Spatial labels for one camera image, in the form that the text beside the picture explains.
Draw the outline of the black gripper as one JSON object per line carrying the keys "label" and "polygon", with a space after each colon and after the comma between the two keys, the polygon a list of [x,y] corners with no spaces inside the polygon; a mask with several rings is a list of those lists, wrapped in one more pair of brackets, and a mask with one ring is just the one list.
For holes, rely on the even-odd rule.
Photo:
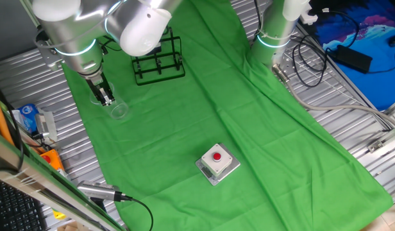
{"label": "black gripper", "polygon": [[110,88],[109,83],[103,72],[98,72],[86,76],[87,81],[93,95],[100,102],[102,106],[111,105],[115,102],[113,96],[113,89]]}

